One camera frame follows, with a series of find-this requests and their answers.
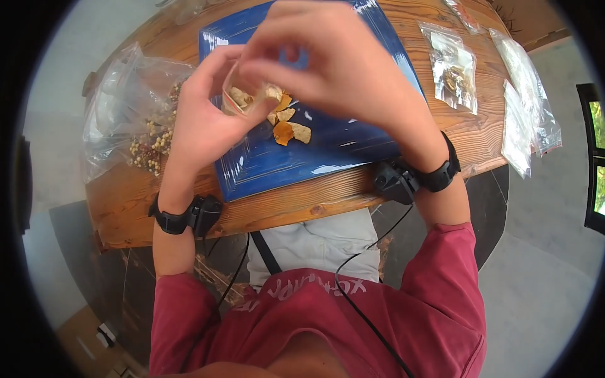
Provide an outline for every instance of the person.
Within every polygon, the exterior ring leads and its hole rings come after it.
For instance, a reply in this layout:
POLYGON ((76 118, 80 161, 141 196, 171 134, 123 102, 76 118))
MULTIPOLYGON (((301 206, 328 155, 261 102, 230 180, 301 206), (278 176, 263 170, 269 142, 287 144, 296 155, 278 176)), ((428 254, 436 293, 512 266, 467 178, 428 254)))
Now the person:
MULTIPOLYGON (((208 100, 238 60, 240 73, 284 88, 314 108, 386 131, 403 159, 433 172, 448 147, 424 98, 360 17, 340 2, 277 1, 245 46, 220 46, 183 84, 172 152, 158 205, 181 214, 197 172, 220 158, 276 106, 263 101, 248 116, 227 116, 208 100), (309 54, 305 70, 294 62, 309 54)), ((478 376, 486 324, 474 259, 468 196, 456 175, 440 192, 420 190, 417 209, 428 235, 408 263, 399 290, 378 283, 378 249, 367 209, 263 230, 283 270, 270 275, 250 245, 245 303, 223 319, 216 300, 192 275, 190 227, 171 235, 155 224, 157 285, 150 375, 189 377, 405 377, 397 359, 335 285, 340 286, 417 377, 478 376)))

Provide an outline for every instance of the dried plant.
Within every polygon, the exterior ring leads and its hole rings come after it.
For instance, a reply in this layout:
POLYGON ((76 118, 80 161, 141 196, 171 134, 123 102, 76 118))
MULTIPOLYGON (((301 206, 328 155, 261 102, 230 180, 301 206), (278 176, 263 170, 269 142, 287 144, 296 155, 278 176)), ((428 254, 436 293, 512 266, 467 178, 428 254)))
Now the dried plant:
POLYGON ((492 5, 492 7, 494 7, 495 12, 498 13, 498 16, 500 17, 500 19, 504 23, 504 26, 506 26, 506 28, 508 29, 508 31, 510 32, 511 35, 515 35, 518 32, 523 31, 523 29, 515 29, 515 27, 514 27, 515 19, 512 18, 512 14, 513 14, 513 12, 515 12, 515 8, 512 8, 511 11, 508 14, 506 14, 501 5, 494 6, 494 4, 492 2, 490 2, 490 3, 492 5))

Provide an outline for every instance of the plastic bag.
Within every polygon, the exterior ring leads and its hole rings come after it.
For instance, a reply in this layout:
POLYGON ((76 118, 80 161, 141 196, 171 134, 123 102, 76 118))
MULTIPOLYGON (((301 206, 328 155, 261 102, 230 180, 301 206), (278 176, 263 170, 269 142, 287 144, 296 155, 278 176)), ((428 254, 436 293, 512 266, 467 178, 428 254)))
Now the plastic bag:
POLYGON ((433 48, 430 58, 435 98, 454 109, 468 110, 476 116, 475 54, 464 46, 462 38, 452 29, 421 21, 418 24, 433 48))
POLYGON ((273 97, 280 102, 283 90, 273 84, 260 83, 260 86, 240 75, 239 65, 235 63, 223 82, 223 98, 221 110, 233 116, 249 114, 255 106, 267 97, 273 97))
POLYGON ((443 2, 447 4, 452 11, 454 11, 456 16, 458 16, 460 21, 462 21, 462 24, 466 26, 469 33, 481 34, 485 31, 481 25, 479 25, 477 20, 475 20, 475 18, 468 13, 466 7, 462 5, 459 0, 443 0, 443 2))
POLYGON ((85 114, 84 183, 120 161, 159 174, 160 156, 170 152, 180 85, 194 70, 175 60, 145 57, 138 43, 118 54, 85 114))
POLYGON ((495 29, 490 28, 489 33, 530 118, 534 130, 534 150, 542 156, 560 147, 561 127, 552 115, 551 105, 534 64, 515 40, 495 29))
POLYGON ((534 130, 529 115, 523 108, 519 94, 508 80, 504 80, 504 133, 502 137, 502 156, 519 173, 521 178, 531 176, 531 149, 534 130))

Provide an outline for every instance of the window frame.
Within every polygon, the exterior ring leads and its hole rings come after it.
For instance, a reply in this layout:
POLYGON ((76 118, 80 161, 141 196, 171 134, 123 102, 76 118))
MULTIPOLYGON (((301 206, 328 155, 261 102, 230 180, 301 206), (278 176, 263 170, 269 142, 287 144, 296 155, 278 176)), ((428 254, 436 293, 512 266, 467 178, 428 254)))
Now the window frame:
POLYGON ((588 202, 586 204, 586 219, 584 227, 588 227, 605 235, 605 215, 595 211, 597 200, 597 167, 605 167, 605 148, 597 148, 595 126, 592 120, 591 102, 600 102, 597 88, 594 84, 576 85, 584 124, 586 125, 586 140, 588 147, 588 202))

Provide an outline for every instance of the right hand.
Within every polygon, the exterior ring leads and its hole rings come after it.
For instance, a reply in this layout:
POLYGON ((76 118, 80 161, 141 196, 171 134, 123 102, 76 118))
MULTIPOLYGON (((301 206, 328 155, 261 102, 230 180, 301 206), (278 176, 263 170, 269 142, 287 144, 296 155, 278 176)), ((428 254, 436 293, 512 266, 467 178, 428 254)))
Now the right hand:
POLYGON ((244 48, 240 64, 243 75, 274 83, 333 116, 381 127, 393 137, 395 123, 409 112, 423 113, 434 125, 422 95, 343 2, 277 1, 244 48), (300 48, 309 54, 308 69, 277 61, 281 49, 296 61, 300 48))

